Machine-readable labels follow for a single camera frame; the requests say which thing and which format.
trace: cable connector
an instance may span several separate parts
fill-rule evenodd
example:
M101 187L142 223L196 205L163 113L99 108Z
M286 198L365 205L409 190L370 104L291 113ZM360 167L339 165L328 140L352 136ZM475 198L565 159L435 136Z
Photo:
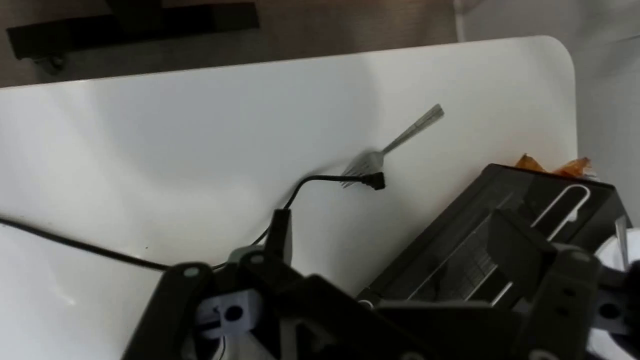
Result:
M375 172L375 175L363 177L360 183L375 188L375 190L386 188L385 172Z

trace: white countertop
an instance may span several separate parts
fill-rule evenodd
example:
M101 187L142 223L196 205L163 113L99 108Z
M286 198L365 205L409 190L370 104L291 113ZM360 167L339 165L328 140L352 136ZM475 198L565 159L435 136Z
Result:
M0 215L167 264L226 260L291 187L432 104L385 192L312 184L294 267L366 287L488 163L577 159L574 68L521 38L0 91ZM0 358L121 358L158 274L0 229Z

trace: black wire end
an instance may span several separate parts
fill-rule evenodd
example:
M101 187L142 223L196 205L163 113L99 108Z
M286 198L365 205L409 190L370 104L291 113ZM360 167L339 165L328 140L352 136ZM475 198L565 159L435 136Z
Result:
M375 190L386 188L385 172L375 172L375 175L363 177L360 183L375 188Z

